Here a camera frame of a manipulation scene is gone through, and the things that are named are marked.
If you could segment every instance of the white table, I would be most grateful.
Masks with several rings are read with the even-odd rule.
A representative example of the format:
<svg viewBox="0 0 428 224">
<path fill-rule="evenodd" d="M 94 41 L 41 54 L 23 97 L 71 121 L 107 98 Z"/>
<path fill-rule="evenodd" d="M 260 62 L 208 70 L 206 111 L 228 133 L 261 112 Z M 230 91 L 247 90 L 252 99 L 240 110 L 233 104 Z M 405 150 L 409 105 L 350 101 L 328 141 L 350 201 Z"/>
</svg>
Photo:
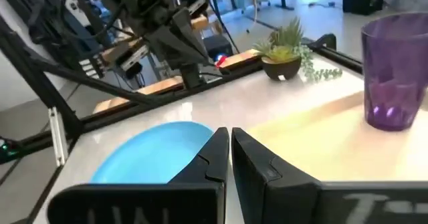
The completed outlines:
<svg viewBox="0 0 428 224">
<path fill-rule="evenodd" d="M 333 65 L 330 60 L 315 56 L 315 68 L 333 68 Z M 274 82 L 260 71 L 87 133 L 76 143 L 34 223 L 47 224 L 46 207 L 56 193 L 73 185 L 87 183 L 96 169 L 116 148 L 150 127 L 165 122 L 191 120 L 203 123 L 213 130 L 222 126 L 227 127 L 229 131 L 232 127 L 241 127 L 245 130 L 292 112 L 307 110 L 351 95 L 362 89 L 362 78 L 346 70 L 341 78 L 315 84 L 305 82 L 300 76 L 290 82 Z M 231 164 L 229 166 L 226 223 L 243 224 Z"/>
</svg>

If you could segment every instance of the blue plate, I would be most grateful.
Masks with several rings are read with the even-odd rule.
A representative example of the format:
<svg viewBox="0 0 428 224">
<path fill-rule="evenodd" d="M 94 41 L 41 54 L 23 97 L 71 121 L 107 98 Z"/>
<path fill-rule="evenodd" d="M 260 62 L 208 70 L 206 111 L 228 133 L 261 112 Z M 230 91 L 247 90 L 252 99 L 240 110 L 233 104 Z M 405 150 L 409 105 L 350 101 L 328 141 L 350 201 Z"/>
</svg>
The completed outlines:
<svg viewBox="0 0 428 224">
<path fill-rule="evenodd" d="M 212 135 L 212 130 L 194 122 L 155 126 L 116 149 L 95 172 L 91 183 L 168 183 Z"/>
</svg>

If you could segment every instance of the purple plastic tumbler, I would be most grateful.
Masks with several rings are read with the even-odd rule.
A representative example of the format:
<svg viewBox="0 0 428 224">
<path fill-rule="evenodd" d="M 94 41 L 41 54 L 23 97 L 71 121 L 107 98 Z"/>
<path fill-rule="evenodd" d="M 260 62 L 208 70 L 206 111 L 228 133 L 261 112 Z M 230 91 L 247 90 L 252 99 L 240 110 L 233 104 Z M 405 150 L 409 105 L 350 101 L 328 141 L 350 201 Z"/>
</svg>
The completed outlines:
<svg viewBox="0 0 428 224">
<path fill-rule="evenodd" d="M 405 13 L 362 28 L 366 121 L 388 131 L 410 127 L 428 80 L 428 13 Z"/>
</svg>

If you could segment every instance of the plant pot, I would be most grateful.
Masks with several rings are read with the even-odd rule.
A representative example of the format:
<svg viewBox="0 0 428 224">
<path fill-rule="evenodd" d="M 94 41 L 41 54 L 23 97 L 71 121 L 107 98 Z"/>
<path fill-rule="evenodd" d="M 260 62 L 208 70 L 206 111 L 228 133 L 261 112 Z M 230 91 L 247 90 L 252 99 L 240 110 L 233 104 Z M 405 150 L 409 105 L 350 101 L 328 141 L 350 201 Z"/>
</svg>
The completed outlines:
<svg viewBox="0 0 428 224">
<path fill-rule="evenodd" d="M 285 62 L 281 64 L 273 64 L 273 62 L 268 58 L 262 58 L 263 69 L 265 70 L 267 76 L 273 80 L 291 80 L 299 72 L 300 66 L 302 65 L 302 58 L 296 58 L 290 62 Z"/>
</svg>

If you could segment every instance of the potted plant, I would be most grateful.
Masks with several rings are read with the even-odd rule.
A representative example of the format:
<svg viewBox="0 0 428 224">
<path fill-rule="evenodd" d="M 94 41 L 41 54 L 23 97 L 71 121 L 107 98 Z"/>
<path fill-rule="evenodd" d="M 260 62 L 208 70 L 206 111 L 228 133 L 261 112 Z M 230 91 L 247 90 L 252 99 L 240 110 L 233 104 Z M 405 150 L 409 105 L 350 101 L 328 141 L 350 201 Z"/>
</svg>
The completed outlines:
<svg viewBox="0 0 428 224">
<path fill-rule="evenodd" d="M 342 75 L 341 69 L 315 70 L 312 50 L 302 45 L 303 30 L 300 20 L 294 18 L 287 27 L 273 31 L 267 41 L 254 45 L 263 57 L 263 69 L 273 80 L 290 80 L 301 68 L 310 81 L 330 80 Z"/>
</svg>

